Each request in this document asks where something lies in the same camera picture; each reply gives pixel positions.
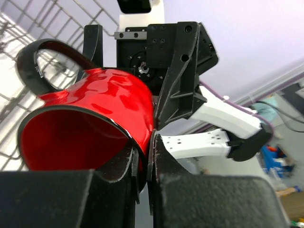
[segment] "grid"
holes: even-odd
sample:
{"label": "grid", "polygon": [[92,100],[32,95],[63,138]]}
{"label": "grid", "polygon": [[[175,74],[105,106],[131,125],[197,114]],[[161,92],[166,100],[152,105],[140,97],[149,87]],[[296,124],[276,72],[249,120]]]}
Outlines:
{"label": "grid", "polygon": [[[27,170],[17,149],[16,132],[23,118],[43,104],[19,81],[14,67],[16,54],[27,44],[41,38],[62,40],[81,52],[84,26],[103,25],[105,17],[111,21],[112,31],[104,26],[104,35],[112,37],[118,29],[118,22],[97,0],[86,0],[86,4],[80,4],[77,0],[69,1],[86,15],[83,16],[85,22],[72,16],[67,2],[4,0],[0,4],[0,70],[3,73],[0,76],[0,171]],[[95,5],[94,13],[85,8],[87,3]],[[29,13],[33,7],[37,11],[35,16]],[[6,13],[9,10],[19,14],[9,18]],[[78,66],[65,57],[54,52],[41,52],[38,62],[46,78],[56,87],[66,88],[74,83]]]}

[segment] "mug rim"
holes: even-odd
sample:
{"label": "mug rim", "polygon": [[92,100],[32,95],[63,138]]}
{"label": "mug rim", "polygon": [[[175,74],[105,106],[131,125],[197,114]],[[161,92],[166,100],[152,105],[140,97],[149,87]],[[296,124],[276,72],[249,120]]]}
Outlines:
{"label": "mug rim", "polygon": [[128,140],[131,141],[131,143],[136,147],[138,154],[139,154],[139,158],[140,161],[142,162],[142,166],[143,166],[143,171],[145,173],[145,167],[148,163],[147,158],[145,157],[143,151],[141,150],[139,144],[137,143],[137,141],[119,124],[117,124],[116,122],[114,122],[113,120],[111,120],[108,117],[105,117],[103,115],[100,115],[92,110],[86,109],[86,108],[82,108],[82,107],[78,107],[78,106],[72,106],[72,105],[51,105],[51,106],[46,106],[46,107],[40,107],[32,112],[30,112],[20,123],[19,128],[17,130],[17,145],[18,145],[18,150],[20,153],[20,156],[23,159],[23,152],[21,149],[21,145],[20,145],[20,141],[21,141],[21,136],[22,136],[22,132],[25,128],[25,126],[38,114],[44,113],[44,112],[48,112],[48,111],[54,111],[54,110],[70,110],[70,111],[78,111],[78,112],[82,112],[85,114],[89,114],[92,115],[94,117],[97,117],[99,119],[102,119],[103,121],[107,122],[108,124],[116,127],[121,133],[124,134],[125,137],[127,137]]}

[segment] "black mug handle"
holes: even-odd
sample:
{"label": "black mug handle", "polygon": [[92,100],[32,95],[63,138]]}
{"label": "black mug handle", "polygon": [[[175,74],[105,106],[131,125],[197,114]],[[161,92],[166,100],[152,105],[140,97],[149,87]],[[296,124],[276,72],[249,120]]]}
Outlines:
{"label": "black mug handle", "polygon": [[98,68],[77,50],[61,41],[54,39],[34,41],[17,54],[16,70],[24,85],[36,96],[60,91],[50,84],[39,68],[38,52],[40,50],[52,50],[63,54],[84,70]]}

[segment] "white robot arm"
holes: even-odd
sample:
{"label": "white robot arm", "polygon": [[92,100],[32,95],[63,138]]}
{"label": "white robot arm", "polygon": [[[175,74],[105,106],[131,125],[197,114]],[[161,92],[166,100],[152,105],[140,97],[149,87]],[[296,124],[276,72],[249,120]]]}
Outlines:
{"label": "white robot arm", "polygon": [[271,138],[270,127],[254,116],[254,110],[250,115],[227,104],[225,99],[217,98],[204,86],[199,88],[207,102],[191,119],[213,124],[219,129],[206,133],[162,136],[166,150],[175,159],[225,156],[245,161],[253,157]]}

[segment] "hole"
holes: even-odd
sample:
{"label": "hole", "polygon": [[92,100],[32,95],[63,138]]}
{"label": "hole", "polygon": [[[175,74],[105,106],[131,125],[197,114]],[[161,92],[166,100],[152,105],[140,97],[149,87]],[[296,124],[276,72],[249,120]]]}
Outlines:
{"label": "hole", "polygon": [[189,60],[189,56],[188,56],[188,55],[182,55],[182,56],[180,57],[180,59],[181,59],[181,61],[183,61],[183,62],[187,62],[187,61]]}
{"label": "hole", "polygon": [[192,31],[192,27],[191,27],[190,25],[187,25],[187,26],[185,27],[185,32],[189,33],[189,32],[191,32],[191,31]]}

